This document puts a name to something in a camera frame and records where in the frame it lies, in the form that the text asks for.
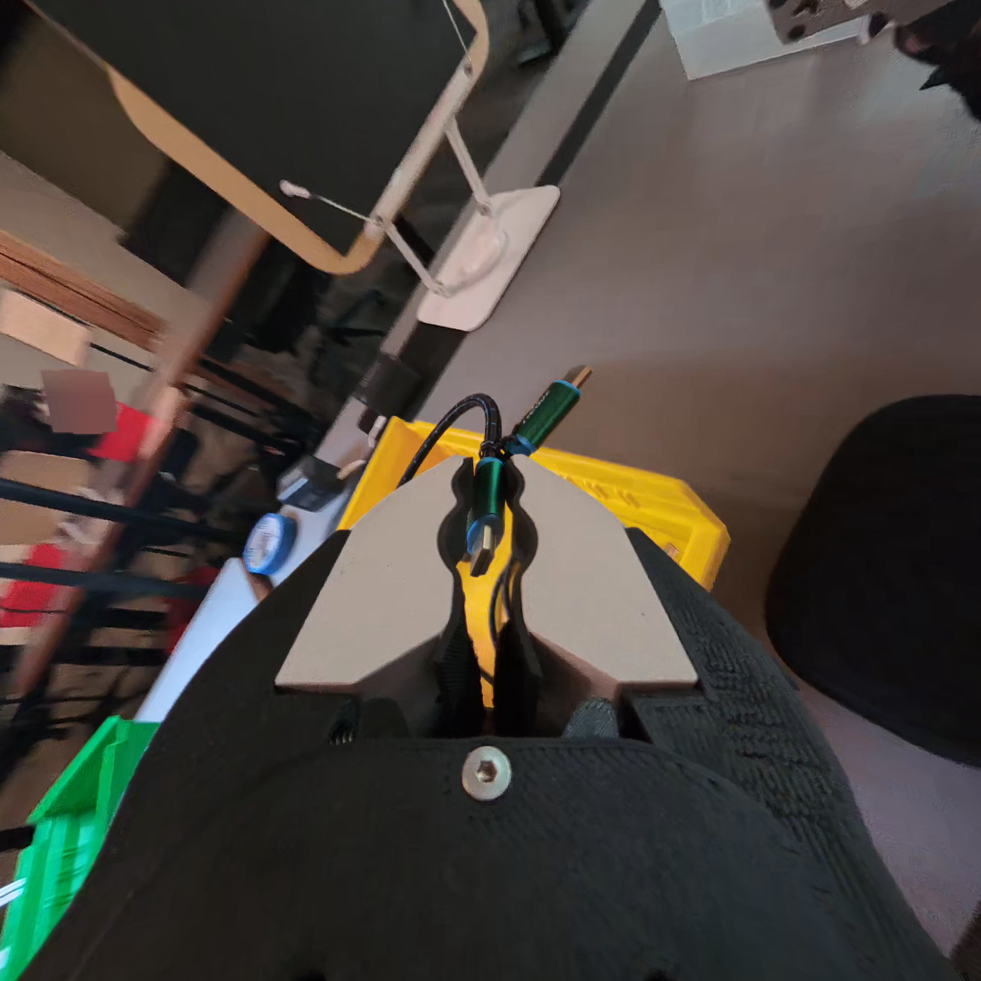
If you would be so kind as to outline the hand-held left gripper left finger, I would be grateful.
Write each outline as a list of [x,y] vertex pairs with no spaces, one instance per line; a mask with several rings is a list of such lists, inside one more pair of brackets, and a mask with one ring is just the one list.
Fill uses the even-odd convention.
[[338,538],[338,557],[276,674],[276,692],[335,698],[350,725],[482,732],[465,613],[471,458],[416,475]]

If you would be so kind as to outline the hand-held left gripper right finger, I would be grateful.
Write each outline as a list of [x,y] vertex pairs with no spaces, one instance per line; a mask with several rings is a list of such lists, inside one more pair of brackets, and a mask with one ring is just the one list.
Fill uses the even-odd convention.
[[628,528],[535,460],[507,469],[507,621],[497,642],[497,732],[561,732],[603,700],[688,696],[699,678]]

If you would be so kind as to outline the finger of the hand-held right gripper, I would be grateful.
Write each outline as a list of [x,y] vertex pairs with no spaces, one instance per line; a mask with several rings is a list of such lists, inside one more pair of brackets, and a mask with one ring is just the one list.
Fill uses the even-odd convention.
[[803,42],[828,31],[869,42],[894,19],[895,1],[770,1],[768,14],[781,42]]

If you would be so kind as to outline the yellow plastic bin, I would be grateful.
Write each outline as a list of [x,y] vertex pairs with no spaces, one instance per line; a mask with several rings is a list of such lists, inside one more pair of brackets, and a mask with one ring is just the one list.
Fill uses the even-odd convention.
[[[424,438],[433,429],[424,422],[395,419],[386,425],[374,452],[359,473],[350,502],[338,523],[351,529],[390,495]],[[676,564],[710,591],[730,545],[724,524],[684,482],[660,474],[557,449],[534,456],[546,469],[594,497],[625,527],[643,531]],[[484,576],[471,577],[460,563],[468,629],[482,671],[484,706],[494,703],[495,629],[507,620],[500,595],[510,546],[502,542]]]

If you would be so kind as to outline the black desk clamp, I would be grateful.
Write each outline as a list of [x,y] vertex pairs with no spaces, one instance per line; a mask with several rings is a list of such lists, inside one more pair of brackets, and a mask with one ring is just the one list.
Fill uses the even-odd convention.
[[422,383],[423,376],[417,370],[382,351],[352,396],[376,416],[404,418]]

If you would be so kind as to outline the white box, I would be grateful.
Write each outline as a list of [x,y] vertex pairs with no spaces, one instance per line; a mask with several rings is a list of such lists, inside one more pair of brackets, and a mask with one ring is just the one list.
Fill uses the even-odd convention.
[[[816,35],[803,42],[781,42],[768,14],[769,1],[663,1],[662,12],[689,80],[722,75],[846,40],[840,32]],[[894,19],[874,39],[896,24]]]

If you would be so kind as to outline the blue tape roll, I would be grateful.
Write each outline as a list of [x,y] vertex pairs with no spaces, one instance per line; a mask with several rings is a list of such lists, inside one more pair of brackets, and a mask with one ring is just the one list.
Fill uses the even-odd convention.
[[272,577],[282,569],[296,544],[298,521],[290,514],[269,512],[252,528],[241,561],[252,575]]

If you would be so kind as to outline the white flat board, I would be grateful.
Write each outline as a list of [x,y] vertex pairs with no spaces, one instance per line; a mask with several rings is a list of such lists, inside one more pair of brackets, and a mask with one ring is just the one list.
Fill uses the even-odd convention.
[[228,559],[146,695],[135,722],[163,722],[204,663],[259,602],[242,561]]

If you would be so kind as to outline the black oval ribbed pad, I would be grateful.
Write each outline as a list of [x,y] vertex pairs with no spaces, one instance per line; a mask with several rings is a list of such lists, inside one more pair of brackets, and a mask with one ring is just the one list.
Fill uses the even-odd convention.
[[884,406],[831,455],[770,575],[777,655],[905,742],[980,764],[980,399]]

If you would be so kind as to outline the white monitor stand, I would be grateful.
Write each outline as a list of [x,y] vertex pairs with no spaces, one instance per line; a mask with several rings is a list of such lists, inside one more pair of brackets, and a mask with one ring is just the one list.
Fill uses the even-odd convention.
[[[438,144],[448,141],[466,178],[474,212],[435,272],[396,227],[395,218]],[[521,264],[546,226],[560,191],[556,185],[491,194],[463,141],[455,114],[420,129],[370,215],[340,205],[283,179],[279,191],[289,198],[312,200],[359,219],[371,240],[390,240],[420,278],[426,295],[416,314],[421,323],[469,334],[494,312]]]

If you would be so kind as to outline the green plastic bin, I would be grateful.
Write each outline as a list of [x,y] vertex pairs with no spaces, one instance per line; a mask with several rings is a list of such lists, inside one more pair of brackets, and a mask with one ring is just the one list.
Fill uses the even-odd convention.
[[18,979],[78,893],[102,849],[136,767],[159,723],[109,717],[34,807],[10,829],[18,852],[2,887],[1,978]]

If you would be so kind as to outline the cream framed monitor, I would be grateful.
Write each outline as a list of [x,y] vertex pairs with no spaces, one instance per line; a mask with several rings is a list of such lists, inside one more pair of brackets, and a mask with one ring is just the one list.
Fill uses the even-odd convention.
[[48,1],[159,150],[310,266],[364,269],[484,70],[480,2]]

